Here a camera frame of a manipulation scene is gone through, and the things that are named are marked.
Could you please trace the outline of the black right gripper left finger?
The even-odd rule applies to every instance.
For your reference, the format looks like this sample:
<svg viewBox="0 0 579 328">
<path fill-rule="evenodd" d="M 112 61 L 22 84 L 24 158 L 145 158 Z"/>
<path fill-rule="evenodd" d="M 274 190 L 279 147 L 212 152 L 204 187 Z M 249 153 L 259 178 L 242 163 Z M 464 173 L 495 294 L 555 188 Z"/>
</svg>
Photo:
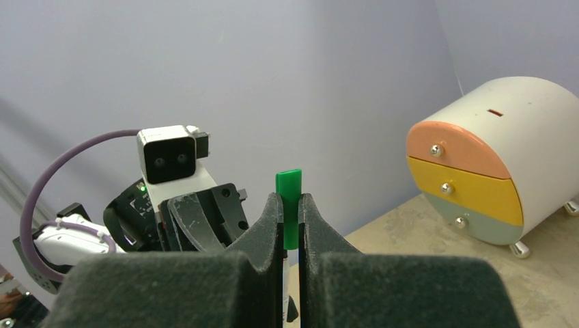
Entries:
<svg viewBox="0 0 579 328">
<path fill-rule="evenodd" d="M 218 252 L 91 256 L 67 274 L 46 327 L 282 327 L 283 204 Z"/>
</svg>

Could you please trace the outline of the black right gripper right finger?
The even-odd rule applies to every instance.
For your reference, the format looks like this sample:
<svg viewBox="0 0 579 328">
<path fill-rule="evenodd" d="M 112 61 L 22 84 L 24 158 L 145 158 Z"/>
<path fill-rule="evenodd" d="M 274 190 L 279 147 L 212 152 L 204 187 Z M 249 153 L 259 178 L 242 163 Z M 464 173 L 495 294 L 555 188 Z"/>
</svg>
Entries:
<svg viewBox="0 0 579 328">
<path fill-rule="evenodd" d="M 365 254 L 298 205 L 303 327 L 519 327 L 497 271 L 462 256 Z"/>
</svg>

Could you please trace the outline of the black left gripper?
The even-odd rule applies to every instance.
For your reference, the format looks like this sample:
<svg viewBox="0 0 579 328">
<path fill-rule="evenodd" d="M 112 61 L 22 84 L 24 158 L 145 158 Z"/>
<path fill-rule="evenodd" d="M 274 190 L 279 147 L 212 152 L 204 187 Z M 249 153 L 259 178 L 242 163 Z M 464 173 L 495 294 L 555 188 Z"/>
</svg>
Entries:
<svg viewBox="0 0 579 328">
<path fill-rule="evenodd" d="M 221 184 L 173 197 L 160 205 L 164 251 L 222 251 L 249 228 L 242 202 L 245 189 Z"/>
</svg>

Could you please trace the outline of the white pen green end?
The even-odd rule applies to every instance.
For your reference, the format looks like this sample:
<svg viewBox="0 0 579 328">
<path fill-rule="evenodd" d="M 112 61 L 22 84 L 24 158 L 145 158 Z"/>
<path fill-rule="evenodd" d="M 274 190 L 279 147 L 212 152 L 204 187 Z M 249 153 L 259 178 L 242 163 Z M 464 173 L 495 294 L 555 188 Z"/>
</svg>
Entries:
<svg viewBox="0 0 579 328">
<path fill-rule="evenodd" d="M 290 284 L 290 264 L 288 262 L 288 252 L 283 251 L 283 324 L 292 323 L 298 317 L 298 309 L 292 296 L 289 294 Z"/>
</svg>

